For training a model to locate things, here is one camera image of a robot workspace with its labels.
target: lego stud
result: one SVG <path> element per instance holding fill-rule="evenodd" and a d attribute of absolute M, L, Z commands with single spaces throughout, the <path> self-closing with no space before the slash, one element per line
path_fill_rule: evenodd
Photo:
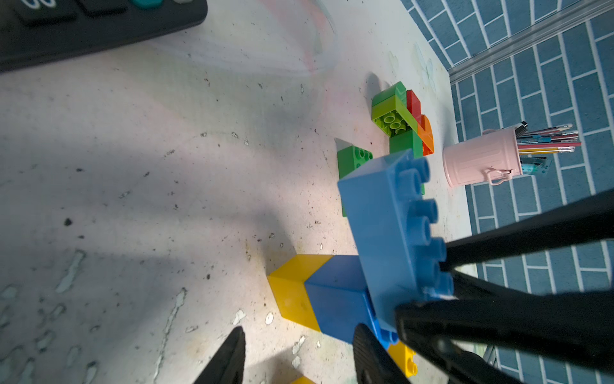
<path fill-rule="evenodd" d="M 426 216 L 431 224 L 437 222 L 439 219 L 439 212 L 437 211 L 437 203 L 435 199 L 419 200 L 415 203 L 416 213 L 414 216 Z"/>
<path fill-rule="evenodd" d="M 429 182 L 430 181 L 430 168 L 429 162 L 426 158 L 421 157 L 420 159 L 415 159 L 411 162 L 411 166 L 418 170 L 420 174 L 421 182 Z"/>
<path fill-rule="evenodd" d="M 439 280 L 439 263 L 433 259 L 419 259 L 416 263 L 416 279 L 422 287 L 433 287 Z"/>
<path fill-rule="evenodd" d="M 394 115 L 394 112 L 390 112 L 384 115 L 384 123 L 386 124 L 392 124 L 396 119 L 397 117 Z"/>
<path fill-rule="evenodd" d="M 395 345 L 396 343 L 398 343 L 398 334 L 396 332 L 391 332 L 391 331 L 382 329 L 381 337 L 382 337 L 382 340 L 392 345 Z"/>
<path fill-rule="evenodd" d="M 412 216 L 407 219 L 407 237 L 412 245 L 430 244 L 430 224 L 425 216 Z"/>
<path fill-rule="evenodd" d="M 428 257 L 435 261 L 446 260 L 446 242 L 441 237 L 433 237 L 428 246 L 420 247 L 418 250 L 420 256 Z"/>
<path fill-rule="evenodd" d="M 454 294 L 454 280 L 448 272 L 442 272 L 439 276 L 439 282 L 435 288 L 435 292 L 440 295 L 452 296 Z"/>
<path fill-rule="evenodd" d="M 421 195 L 420 174 L 415 169 L 401 171 L 397 175 L 399 199 L 416 198 Z"/>

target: white grout line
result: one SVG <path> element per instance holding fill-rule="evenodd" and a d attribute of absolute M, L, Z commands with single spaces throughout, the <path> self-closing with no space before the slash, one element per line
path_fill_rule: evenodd
<path fill-rule="evenodd" d="M 442 9 L 438 14 L 436 14 L 435 16 L 431 17 L 428 22 L 430 23 L 431 21 L 433 21 L 434 19 L 438 18 L 442 13 L 446 12 L 446 9 Z"/>
<path fill-rule="evenodd" d="M 489 21 L 489 22 L 487 22 L 487 23 L 484 23 L 484 26 L 487 26 L 487 25 L 489 25 L 489 24 L 491 24 L 491 23 L 493 23 L 493 22 L 496 22 L 498 19 L 500 19 L 500 18 L 502 18 L 502 17 L 503 17 L 503 14 L 500 14 L 500 15 L 499 15 L 499 16 L 497 16 L 496 18 L 493 18 L 491 21 Z"/>
<path fill-rule="evenodd" d="M 510 77 L 506 77 L 506 78 L 504 78 L 503 80 L 497 81 L 495 84 L 496 84 L 496 85 L 499 85 L 499 84 L 504 83 L 504 82 L 506 82 L 506 81 L 508 81 L 508 80 L 512 80 L 513 78 L 514 78 L 514 76 L 512 75 L 512 76 L 510 76 Z"/>
<path fill-rule="evenodd" d="M 446 1 L 442 1 L 441 3 L 443 4 L 443 9 L 448 13 L 449 19 L 454 21 L 454 16 L 452 16 L 452 11 L 450 10 L 450 6 L 448 5 L 448 3 Z M 471 53 L 469 53 L 469 48 L 467 47 L 467 43 L 465 42 L 465 37 L 463 37 L 463 35 L 461 34 L 461 30 L 459 29 L 458 23 L 452 22 L 452 27 L 454 28 L 456 34 L 459 36 L 460 43 L 462 44 L 462 47 L 465 49 L 465 53 L 467 54 L 467 57 L 471 57 Z"/>
<path fill-rule="evenodd" d="M 443 52 L 443 56 L 446 58 L 448 63 L 450 65 L 452 65 L 452 60 L 450 59 L 450 56 L 448 55 L 446 50 L 443 49 L 443 45 L 441 44 L 441 41 L 439 41 L 439 39 L 437 38 L 437 35 L 435 34 L 435 31 L 430 26 L 430 23 L 426 22 L 427 19 L 426 19 L 426 16 L 424 15 L 424 12 L 422 11 L 422 9 L 420 9 L 420 7 L 416 6 L 416 0 L 411 0 L 411 3 L 416 8 L 416 11 L 418 12 L 418 15 L 420 15 L 420 18 L 422 19 L 422 21 L 424 21 L 424 24 L 426 25 L 426 28 L 429 30 L 429 33 L 433 36 L 433 38 L 437 42 L 437 45 L 439 45 L 439 49 L 441 49 L 441 52 Z"/>
<path fill-rule="evenodd" d="M 592 74 L 594 74 L 594 73 L 597 73 L 597 70 L 596 70 L 596 69 L 593 69 L 592 71 L 588 71 L 588 72 L 581 73 L 581 74 L 579 74 L 579 75 L 577 75 L 577 76 L 573 76 L 573 77 L 572 77 L 572 81 L 575 81 L 575 80 L 581 79 L 582 77 L 585 77 L 585 76 L 588 76 L 588 75 L 592 75 Z"/>
<path fill-rule="evenodd" d="M 488 112 L 492 112 L 492 111 L 494 111 L 495 109 L 497 109 L 497 107 L 487 109 L 487 110 L 485 110 L 485 111 L 481 112 L 481 114 L 482 114 L 482 115 L 485 115 L 485 114 L 487 114 Z"/>
<path fill-rule="evenodd" d="M 520 371 L 519 371 L 518 369 L 516 369 L 516 368 L 512 368 L 512 367 L 508 367 L 508 366 L 504 366 L 503 364 L 501 364 L 501 368 L 502 368 L 502 369 L 507 369 L 507 370 L 510 370 L 510 371 L 512 371 L 512 372 L 516 372 L 517 374 L 519 374 L 519 373 L 520 373 Z"/>
<path fill-rule="evenodd" d="M 518 365 L 518 375 L 520 376 L 520 381 L 524 383 L 524 373 L 523 373 L 523 364 L 520 361 L 520 353 L 518 350 L 516 352 L 516 364 Z"/>
<path fill-rule="evenodd" d="M 543 365 L 543 357 L 538 356 L 539 358 L 539 368 L 542 371 L 542 380 L 543 380 L 543 384 L 548 384 L 548 382 L 546 381 L 546 367 Z"/>
<path fill-rule="evenodd" d="M 590 131 L 590 132 L 584 132 L 583 136 L 590 136 L 590 135 L 594 135 L 595 133 L 602 133 L 602 132 L 607 132 L 607 131 L 610 131 L 610 130 L 611 130 L 610 127 L 600 128 L 598 130 L 594 130 L 594 131 Z"/>
<path fill-rule="evenodd" d="M 461 18 L 459 21 L 457 21 L 457 24 L 460 24 L 462 22 L 464 22 L 466 19 L 470 18 L 471 16 L 475 15 L 475 11 L 471 12 L 470 14 L 468 14 L 467 16 Z"/>
<path fill-rule="evenodd" d="M 614 141 L 614 116 L 612 116 L 612 109 L 608 105 L 608 91 L 605 86 L 604 69 L 601 65 L 601 59 L 599 58 L 599 51 L 597 51 L 597 43 L 595 43 L 595 36 L 593 35 L 593 24 L 590 20 L 586 22 L 586 30 L 588 31 L 588 41 L 591 43 L 591 51 L 593 53 L 593 61 L 595 62 L 595 70 L 597 71 L 597 77 L 599 78 L 599 85 L 601 86 L 601 95 L 604 98 L 605 113 L 608 116 L 608 125 L 612 129 L 612 140 Z"/>
<path fill-rule="evenodd" d="M 555 56 L 555 57 L 553 57 L 553 58 L 549 58 L 549 59 L 547 59 L 547 60 L 546 60 L 546 61 L 544 61 L 543 63 L 539 63 L 539 61 L 538 61 L 538 63 L 539 63 L 539 65 L 540 65 L 540 66 L 543 66 L 543 65 L 546 65 L 546 64 L 548 64 L 548 63 L 552 63 L 554 60 L 558 60 L 558 59 L 560 59 L 561 57 L 563 57 L 563 55 L 556 55 L 556 56 Z"/>
<path fill-rule="evenodd" d="M 522 97 L 521 97 L 521 100 L 524 100 L 524 99 L 526 99 L 526 98 L 530 98 L 531 96 L 539 95 L 540 93 L 542 93 L 542 90 L 539 90 L 539 91 L 537 91 L 537 92 L 530 93 L 530 94 L 528 94 L 528 95 L 524 95 L 524 96 L 522 96 Z"/>
<path fill-rule="evenodd" d="M 471 92 L 468 95 L 463 96 L 462 98 L 460 98 L 461 101 L 470 98 L 471 96 L 475 95 L 475 92 Z"/>
<path fill-rule="evenodd" d="M 605 35 L 603 35 L 603 36 L 601 36 L 601 37 L 596 38 L 596 39 L 595 39 L 595 42 L 598 42 L 598 41 L 601 41 L 601 40 L 607 39 L 608 37 L 611 37 L 611 36 L 614 36 L 614 32 L 610 32 L 610 33 L 608 33 L 608 34 L 605 34 Z"/>
<path fill-rule="evenodd" d="M 475 16 L 478 18 L 478 25 L 480 26 L 480 30 L 482 31 L 482 36 L 484 37 L 484 43 L 486 44 L 486 49 L 488 49 L 491 47 L 491 45 L 488 42 L 486 30 L 484 29 L 484 20 L 482 20 L 482 15 L 480 14 L 478 3 L 475 0 L 471 0 L 471 4 L 473 4 L 473 9 L 475 9 Z"/>
<path fill-rule="evenodd" d="M 460 40 L 457 40 L 457 41 L 453 42 L 452 44 L 450 44 L 449 46 L 445 47 L 444 49 L 448 49 L 448 48 L 454 47 L 456 44 L 458 44 L 460 42 L 461 42 Z"/>
<path fill-rule="evenodd" d="M 604 254 L 605 272 L 608 275 L 610 286 L 612 286 L 612 261 L 610 260 L 610 250 L 608 249 L 608 244 L 605 242 L 605 240 L 601 240 L 601 251 Z"/>
<path fill-rule="evenodd" d="M 584 163 L 574 164 L 574 165 L 564 165 L 563 167 L 561 167 L 561 171 L 572 170 L 574 168 L 579 168 L 579 167 L 583 167 L 583 166 L 584 166 Z"/>
<path fill-rule="evenodd" d="M 568 362 L 565 362 L 565 371 L 567 372 L 567 384 L 573 384 L 572 368 Z"/>
<path fill-rule="evenodd" d="M 572 245 L 572 257 L 573 267 L 576 270 L 576 278 L 578 279 L 578 288 L 580 292 L 584 292 L 584 279 L 582 278 L 582 272 L 580 271 L 580 261 L 578 260 L 578 250 L 575 245 Z"/>
<path fill-rule="evenodd" d="M 531 25 L 535 24 L 535 0 L 529 0 L 529 14 Z"/>
<path fill-rule="evenodd" d="M 507 31 L 507 36 L 511 36 L 510 30 L 510 15 L 507 13 L 507 0 L 501 0 L 501 8 L 503 9 L 503 17 L 505 18 L 505 30 Z"/>
<path fill-rule="evenodd" d="M 556 111 L 556 112 L 551 112 L 550 116 L 552 117 L 552 116 L 560 115 L 562 113 L 569 112 L 569 111 L 573 111 L 573 107 L 561 109 L 560 111 Z"/>
<path fill-rule="evenodd" d="M 582 272 L 607 272 L 608 268 L 583 268 L 580 267 Z"/>

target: white table surface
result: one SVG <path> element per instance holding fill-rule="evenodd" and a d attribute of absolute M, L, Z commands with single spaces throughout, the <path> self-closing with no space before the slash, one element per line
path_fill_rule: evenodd
<path fill-rule="evenodd" d="M 17 289 L 0 299 L 0 356 L 23 346 L 9 382 L 31 356 L 35 383 L 81 383 L 91 361 L 94 384 L 192 383 L 239 309 L 244 382 L 355 382 L 351 346 L 282 319 L 266 274 L 296 253 L 356 254 L 336 150 L 388 153 L 370 101 L 399 80 L 433 126 L 433 235 L 468 236 L 441 165 L 457 141 L 449 77 L 399 0 L 210 0 L 190 30 L 0 75 L 0 289 Z M 445 382 L 416 362 L 413 382 Z"/>

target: light blue lego brick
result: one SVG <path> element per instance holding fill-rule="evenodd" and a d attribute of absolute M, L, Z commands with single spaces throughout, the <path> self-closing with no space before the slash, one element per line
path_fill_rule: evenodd
<path fill-rule="evenodd" d="M 358 256 L 333 256 L 305 281 L 305 289 L 322 333 L 351 344 L 362 323 L 384 349 L 398 342 L 396 333 L 379 326 Z"/>
<path fill-rule="evenodd" d="M 412 300 L 450 295 L 443 239 L 430 236 L 434 200 L 423 200 L 430 179 L 425 158 L 411 150 L 370 160 L 338 183 L 373 307 L 382 329 L 395 331 L 394 310 Z"/>

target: remote button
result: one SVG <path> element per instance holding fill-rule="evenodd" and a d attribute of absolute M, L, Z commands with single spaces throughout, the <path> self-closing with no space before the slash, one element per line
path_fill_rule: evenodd
<path fill-rule="evenodd" d="M 162 0 L 132 0 L 132 3 L 139 8 L 151 9 L 159 7 Z"/>
<path fill-rule="evenodd" d="M 77 0 L 89 16 L 118 14 L 126 11 L 125 0 Z"/>
<path fill-rule="evenodd" d="M 12 5 L 26 25 L 53 23 L 77 15 L 69 0 L 12 0 Z"/>

